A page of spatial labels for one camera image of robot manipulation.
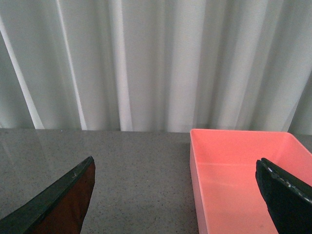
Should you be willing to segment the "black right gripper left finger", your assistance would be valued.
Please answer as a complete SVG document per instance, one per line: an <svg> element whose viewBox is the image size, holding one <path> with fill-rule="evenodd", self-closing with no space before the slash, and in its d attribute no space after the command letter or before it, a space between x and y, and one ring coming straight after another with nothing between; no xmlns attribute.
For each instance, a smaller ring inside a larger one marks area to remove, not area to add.
<svg viewBox="0 0 312 234"><path fill-rule="evenodd" d="M95 185L89 156L0 221L2 234L79 234Z"/></svg>

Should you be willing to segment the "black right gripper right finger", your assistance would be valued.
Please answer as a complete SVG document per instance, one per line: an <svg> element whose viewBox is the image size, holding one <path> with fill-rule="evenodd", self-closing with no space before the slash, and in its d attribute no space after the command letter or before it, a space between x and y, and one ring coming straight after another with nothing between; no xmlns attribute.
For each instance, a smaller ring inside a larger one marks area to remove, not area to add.
<svg viewBox="0 0 312 234"><path fill-rule="evenodd" d="M266 158L256 162L255 178L280 234L312 232L312 187Z"/></svg>

